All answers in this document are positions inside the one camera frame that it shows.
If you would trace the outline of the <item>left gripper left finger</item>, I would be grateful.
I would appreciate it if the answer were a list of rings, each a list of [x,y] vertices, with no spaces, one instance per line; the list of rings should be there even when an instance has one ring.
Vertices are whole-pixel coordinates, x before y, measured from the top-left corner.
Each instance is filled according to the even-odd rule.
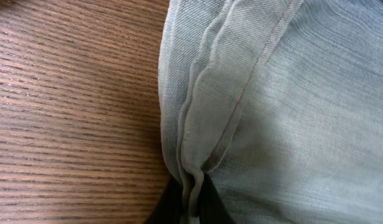
[[[179,224],[182,213],[182,186],[174,177],[171,177],[156,207],[144,224]]]

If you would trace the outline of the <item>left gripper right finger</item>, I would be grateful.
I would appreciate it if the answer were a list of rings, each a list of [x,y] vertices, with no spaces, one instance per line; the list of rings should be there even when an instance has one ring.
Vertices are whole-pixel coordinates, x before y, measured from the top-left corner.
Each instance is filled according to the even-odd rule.
[[[200,224],[236,224],[208,174],[204,174],[198,198],[198,217]]]

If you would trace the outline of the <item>light blue denim shorts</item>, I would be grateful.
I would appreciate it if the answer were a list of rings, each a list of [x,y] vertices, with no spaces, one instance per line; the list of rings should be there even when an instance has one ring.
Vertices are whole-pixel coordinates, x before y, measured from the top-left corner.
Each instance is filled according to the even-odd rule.
[[[383,223],[383,1],[171,1],[159,101],[181,223]]]

